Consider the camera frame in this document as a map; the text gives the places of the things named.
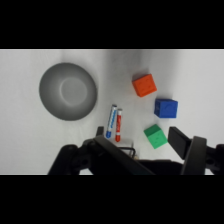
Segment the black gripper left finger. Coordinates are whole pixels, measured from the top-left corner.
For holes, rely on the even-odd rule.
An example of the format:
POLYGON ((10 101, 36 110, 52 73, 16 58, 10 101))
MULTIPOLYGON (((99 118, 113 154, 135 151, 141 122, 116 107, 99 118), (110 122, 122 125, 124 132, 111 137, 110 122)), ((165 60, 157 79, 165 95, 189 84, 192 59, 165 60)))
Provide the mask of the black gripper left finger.
POLYGON ((153 175, 102 135, 76 145, 63 146, 56 156, 49 175, 79 175, 88 169, 93 175, 153 175))

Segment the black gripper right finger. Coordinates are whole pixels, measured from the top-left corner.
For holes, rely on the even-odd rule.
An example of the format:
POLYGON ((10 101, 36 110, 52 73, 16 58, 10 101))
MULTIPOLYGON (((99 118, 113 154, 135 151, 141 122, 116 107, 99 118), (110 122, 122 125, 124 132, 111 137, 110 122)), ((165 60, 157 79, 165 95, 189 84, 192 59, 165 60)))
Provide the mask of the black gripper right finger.
POLYGON ((169 128, 168 143, 184 161, 182 175, 203 175, 206 169, 224 175, 224 144, 209 147, 205 138, 190 139, 177 127, 169 128))

